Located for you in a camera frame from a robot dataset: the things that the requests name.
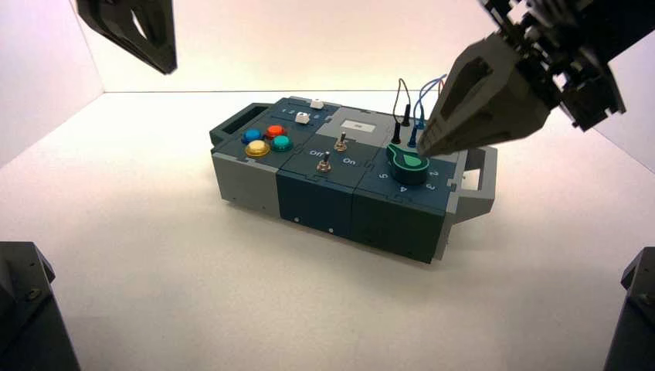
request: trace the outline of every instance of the push button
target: push button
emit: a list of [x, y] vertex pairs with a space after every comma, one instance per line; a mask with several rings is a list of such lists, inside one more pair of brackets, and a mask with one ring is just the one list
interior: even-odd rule
[[278, 135], [275, 138], [273, 138], [272, 142], [272, 149], [277, 152], [285, 152], [289, 151], [293, 147], [293, 143], [291, 143], [291, 139], [287, 137], [286, 135]]
[[283, 135], [284, 134], [284, 128], [282, 125], [270, 125], [268, 129], [266, 130], [266, 137], [269, 139], [273, 139], [278, 135]]
[[262, 157], [270, 152], [270, 146], [265, 141], [251, 141], [246, 146], [246, 155], [250, 157]]
[[295, 121], [296, 121], [298, 124], [302, 124], [302, 125], [309, 124], [309, 120], [310, 120], [310, 118], [309, 118], [309, 114], [306, 113], [306, 112], [298, 112], [298, 113], [296, 114], [296, 120], [295, 120]]
[[313, 99], [311, 100], [311, 103], [309, 103], [309, 107], [312, 107], [315, 110], [322, 110], [323, 106], [323, 101], [318, 99]]
[[248, 129], [243, 133], [241, 137], [241, 142], [245, 145], [251, 141], [256, 141], [262, 138], [262, 132], [257, 129]]

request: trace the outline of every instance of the red button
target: red button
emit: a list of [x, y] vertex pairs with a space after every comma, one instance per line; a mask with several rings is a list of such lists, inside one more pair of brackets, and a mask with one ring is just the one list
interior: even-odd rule
[[266, 137], [269, 139], [273, 139], [282, 134], [284, 134], [284, 128], [282, 125], [270, 125], [266, 130]]

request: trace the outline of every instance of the white wall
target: white wall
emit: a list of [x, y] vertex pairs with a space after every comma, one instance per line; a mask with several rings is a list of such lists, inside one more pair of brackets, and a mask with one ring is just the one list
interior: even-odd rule
[[102, 94], [68, 0], [0, 2], [0, 166]]
[[655, 172], [655, 32], [616, 57], [609, 65], [627, 112], [615, 114], [596, 129]]
[[471, 0], [181, 0], [174, 14], [167, 77], [83, 25], [106, 91], [417, 88], [495, 30]]

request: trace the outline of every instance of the yellow button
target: yellow button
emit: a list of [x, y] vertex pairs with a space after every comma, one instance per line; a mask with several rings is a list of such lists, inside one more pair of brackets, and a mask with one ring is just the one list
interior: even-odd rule
[[246, 146], [246, 155], [250, 157], [262, 157], [270, 152], [270, 146], [265, 141], [251, 141]]

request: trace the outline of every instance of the display screen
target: display screen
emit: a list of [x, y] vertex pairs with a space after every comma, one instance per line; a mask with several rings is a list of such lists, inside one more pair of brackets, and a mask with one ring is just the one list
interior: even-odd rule
[[359, 131], [366, 131], [367, 133], [372, 133], [375, 130], [375, 125], [365, 124], [359, 121], [346, 120], [341, 124], [342, 128], [354, 129]]

